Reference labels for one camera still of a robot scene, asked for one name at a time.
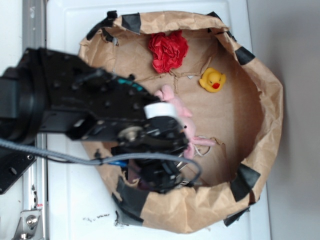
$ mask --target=red flower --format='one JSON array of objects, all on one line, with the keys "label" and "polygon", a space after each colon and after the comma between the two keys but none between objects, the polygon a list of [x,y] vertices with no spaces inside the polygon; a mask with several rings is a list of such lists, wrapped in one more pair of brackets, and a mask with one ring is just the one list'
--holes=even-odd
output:
[{"label": "red flower", "polygon": [[152,65],[161,74],[180,67],[189,46],[180,30],[172,32],[169,36],[164,32],[153,33],[148,48],[153,52]]}]

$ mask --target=metal bracket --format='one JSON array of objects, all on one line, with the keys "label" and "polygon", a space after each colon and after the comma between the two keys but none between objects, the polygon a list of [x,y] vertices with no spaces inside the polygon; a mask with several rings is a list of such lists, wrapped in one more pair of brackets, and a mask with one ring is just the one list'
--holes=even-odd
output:
[{"label": "metal bracket", "polygon": [[23,175],[34,162],[35,156],[27,153],[0,149],[0,195]]},{"label": "metal bracket", "polygon": [[12,240],[44,240],[41,210],[22,211]]}]

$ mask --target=gray wall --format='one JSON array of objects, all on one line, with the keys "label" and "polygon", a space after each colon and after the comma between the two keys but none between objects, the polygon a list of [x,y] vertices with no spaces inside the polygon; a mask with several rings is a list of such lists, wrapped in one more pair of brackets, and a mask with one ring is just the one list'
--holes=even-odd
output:
[{"label": "gray wall", "polygon": [[272,240],[318,240],[320,1],[247,3],[253,53],[285,92],[283,134],[267,182]]}]

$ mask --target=rubber duck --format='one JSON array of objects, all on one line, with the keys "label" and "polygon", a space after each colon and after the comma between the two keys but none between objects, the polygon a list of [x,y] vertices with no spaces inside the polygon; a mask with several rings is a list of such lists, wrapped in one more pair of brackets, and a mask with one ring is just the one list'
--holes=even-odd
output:
[{"label": "rubber duck", "polygon": [[216,93],[220,91],[223,85],[226,82],[226,75],[220,73],[219,71],[215,70],[213,67],[208,67],[203,75],[200,78],[199,83],[201,87],[207,90],[210,93]]}]

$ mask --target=screw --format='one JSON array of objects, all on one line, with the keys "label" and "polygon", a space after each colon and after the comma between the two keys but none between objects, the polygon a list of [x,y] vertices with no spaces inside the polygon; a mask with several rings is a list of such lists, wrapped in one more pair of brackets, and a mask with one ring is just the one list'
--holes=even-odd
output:
[{"label": "screw", "polygon": [[28,226],[31,226],[32,224],[35,224],[36,222],[38,222],[38,219],[36,218],[36,216],[30,215],[27,217],[25,222]]},{"label": "screw", "polygon": [[28,239],[28,237],[29,237],[29,235],[27,232],[21,233],[21,235],[20,235],[20,239],[23,239],[23,240]]}]

